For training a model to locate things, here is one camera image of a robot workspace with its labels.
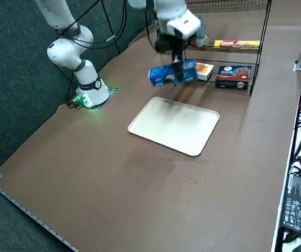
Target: wire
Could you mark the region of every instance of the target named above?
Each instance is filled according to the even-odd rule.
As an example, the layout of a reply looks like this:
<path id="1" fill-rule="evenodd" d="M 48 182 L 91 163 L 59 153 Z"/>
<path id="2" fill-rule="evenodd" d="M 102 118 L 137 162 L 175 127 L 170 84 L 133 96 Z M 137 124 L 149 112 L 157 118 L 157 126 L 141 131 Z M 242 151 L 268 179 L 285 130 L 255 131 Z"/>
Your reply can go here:
<path id="1" fill-rule="evenodd" d="M 301 236 L 301 232 L 296 232 L 291 230 L 286 237 L 284 238 L 284 240 L 282 241 L 282 243 L 291 243 L 292 241 L 294 241 L 296 238 Z"/>
<path id="2" fill-rule="evenodd" d="M 72 80 L 73 80 L 73 72 L 71 72 L 71 78 L 70 78 L 70 84 L 69 84 L 69 88 L 68 88 L 68 92 L 67 92 L 67 106 L 70 108 L 72 101 L 69 98 L 69 93 L 70 93 L 70 89 L 71 89 L 71 85 L 72 85 Z"/>
<path id="3" fill-rule="evenodd" d="M 145 12 L 145 22 L 146 22 L 146 31 L 147 31 L 148 41 L 149 41 L 151 47 L 156 51 L 155 46 L 153 45 L 153 42 L 151 41 L 151 38 L 149 36 L 149 29 L 148 29 L 149 24 L 148 24 L 147 12 Z"/>
<path id="4" fill-rule="evenodd" d="M 76 24 L 82 17 L 84 17 L 100 0 L 97 0 L 96 2 L 94 2 L 89 8 L 87 8 L 87 10 L 82 14 L 80 15 L 78 18 L 76 18 L 76 20 L 71 24 L 69 25 L 63 32 L 62 34 L 64 34 L 67 30 L 69 30 L 74 24 Z"/>
<path id="5" fill-rule="evenodd" d="M 106 49 L 106 48 L 108 48 L 108 47 L 114 45 L 115 42 L 117 42 L 117 41 L 122 37 L 122 35 L 123 35 L 123 33 L 124 33 L 125 29 L 126 29 L 126 24 L 127 24 L 127 2 L 126 2 L 126 0 L 124 0 L 124 1 L 123 1 L 123 15 L 122 15 L 122 20 L 121 20 L 121 24 L 120 24 L 119 30 L 118 30 L 118 32 L 116 33 L 116 34 L 117 34 L 117 38 L 116 38 L 115 41 L 111 42 L 110 44 L 105 45 L 105 46 L 103 46 L 103 47 L 95 47 L 95 48 L 94 48 L 94 47 L 91 47 L 91 46 L 85 46 L 85 45 L 82 45 L 82 44 L 80 44 L 80 43 L 78 43 L 78 42 L 87 43 L 87 44 L 90 44 L 90 45 L 93 45 L 93 44 L 96 44 L 96 45 L 98 45 L 98 44 L 104 44 L 104 43 L 108 43 L 108 42 L 107 42 L 107 41 L 106 41 L 106 42 L 89 42 L 89 41 L 80 40 L 80 39 L 77 39 L 77 38 L 71 38 L 71 37 L 68 37 L 68 36 L 66 36 L 66 35 L 63 34 L 63 33 L 60 33 L 60 34 L 58 34 L 58 35 L 63 36 L 63 37 L 65 37 L 65 38 L 67 38 L 67 39 L 73 41 L 75 44 L 77 44 L 77 45 L 79 45 L 79 46 L 81 46 L 81 47 L 83 47 L 83 48 L 86 48 L 86 49 L 90 49 L 90 50 Z"/>
<path id="6" fill-rule="evenodd" d="M 69 80 L 70 81 L 70 83 L 72 83 L 75 87 L 77 87 L 78 85 L 76 85 L 73 81 L 72 81 L 72 79 L 70 79 L 58 66 L 56 66 L 55 64 L 53 64 L 56 68 L 57 68 L 57 70 L 67 79 L 67 80 Z"/>

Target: white box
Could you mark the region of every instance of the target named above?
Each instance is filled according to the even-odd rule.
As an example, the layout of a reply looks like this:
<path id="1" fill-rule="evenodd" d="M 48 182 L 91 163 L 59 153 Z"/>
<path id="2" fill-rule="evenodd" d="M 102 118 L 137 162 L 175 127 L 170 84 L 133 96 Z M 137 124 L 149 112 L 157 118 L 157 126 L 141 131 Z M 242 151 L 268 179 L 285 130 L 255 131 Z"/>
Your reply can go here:
<path id="1" fill-rule="evenodd" d="M 213 73 L 214 65 L 196 62 L 197 77 L 199 80 L 207 81 Z"/>

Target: yellow package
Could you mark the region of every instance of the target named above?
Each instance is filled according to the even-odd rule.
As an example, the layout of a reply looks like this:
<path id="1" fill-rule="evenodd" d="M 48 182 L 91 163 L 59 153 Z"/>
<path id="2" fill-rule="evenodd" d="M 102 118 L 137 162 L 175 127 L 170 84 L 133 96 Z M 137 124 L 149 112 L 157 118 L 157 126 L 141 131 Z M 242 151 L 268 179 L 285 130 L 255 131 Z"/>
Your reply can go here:
<path id="1" fill-rule="evenodd" d="M 216 40 L 214 42 L 214 48 L 229 48 L 237 47 L 240 49 L 258 49 L 260 46 L 260 40 Z"/>

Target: white tray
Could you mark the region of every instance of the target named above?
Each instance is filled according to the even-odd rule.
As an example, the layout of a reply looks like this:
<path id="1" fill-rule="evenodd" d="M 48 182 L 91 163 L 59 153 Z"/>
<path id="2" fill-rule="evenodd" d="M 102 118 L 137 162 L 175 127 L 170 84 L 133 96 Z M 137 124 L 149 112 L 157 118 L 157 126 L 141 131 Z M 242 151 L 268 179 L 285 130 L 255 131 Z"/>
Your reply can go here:
<path id="1" fill-rule="evenodd" d="M 218 120 L 217 112 L 154 97 L 131 122 L 128 131 L 188 156 L 198 156 Z"/>

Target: metal shelf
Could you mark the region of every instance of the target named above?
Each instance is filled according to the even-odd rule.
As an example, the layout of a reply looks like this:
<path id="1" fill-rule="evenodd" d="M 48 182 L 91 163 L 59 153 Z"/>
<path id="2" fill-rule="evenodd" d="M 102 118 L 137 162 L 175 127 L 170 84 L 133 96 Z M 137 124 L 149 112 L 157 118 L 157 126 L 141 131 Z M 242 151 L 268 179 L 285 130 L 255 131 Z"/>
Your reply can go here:
<path id="1" fill-rule="evenodd" d="M 228 61 L 215 61 L 215 60 L 198 60 L 197 62 L 205 62 L 207 64 L 214 65 L 213 76 L 210 77 L 209 81 L 203 82 L 199 81 L 199 86 L 204 88 L 216 88 L 215 86 L 215 78 L 218 73 L 219 67 L 221 65 L 231 65 L 231 66 L 251 66 L 250 73 L 250 81 L 248 90 L 235 90 L 236 92 L 249 92 L 252 95 L 256 77 L 259 71 L 259 64 L 261 59 L 261 52 L 264 43 L 268 18 L 271 11 L 272 0 L 187 0 L 187 7 L 194 13 L 219 13 L 219 12 L 244 12 L 244 11 L 260 11 L 265 10 L 265 17 L 262 23 L 262 30 L 260 36 L 260 47 L 251 48 L 251 49 L 243 49 L 243 48 L 220 48 L 214 47 L 213 43 L 209 46 L 204 46 L 202 48 L 196 48 L 193 45 L 188 46 L 186 50 L 194 50 L 194 51 L 214 51 L 218 53 L 241 53 L 241 54 L 255 54 L 256 60 L 255 63 L 243 63 L 243 62 L 228 62 Z"/>
<path id="2" fill-rule="evenodd" d="M 194 13 L 259 11 L 268 8 L 268 0 L 187 0 Z"/>
<path id="3" fill-rule="evenodd" d="M 254 80 L 254 72 L 256 64 L 250 64 L 250 63 L 244 63 L 244 62 L 230 62 L 230 61 L 215 61 L 215 60 L 201 60 L 201 59 L 195 59 L 196 62 L 205 63 L 214 65 L 213 73 L 210 76 L 208 81 L 198 80 L 197 86 L 199 88 L 206 88 L 206 89 L 219 89 L 219 90 L 226 90 L 228 92 L 235 92 L 235 93 L 248 93 L 251 91 L 253 80 Z M 252 67 L 250 76 L 249 76 L 249 88 L 247 90 L 241 90 L 241 89 L 230 89 L 230 88 L 217 88 L 216 87 L 216 76 L 218 73 L 218 70 L 220 66 L 250 66 Z"/>

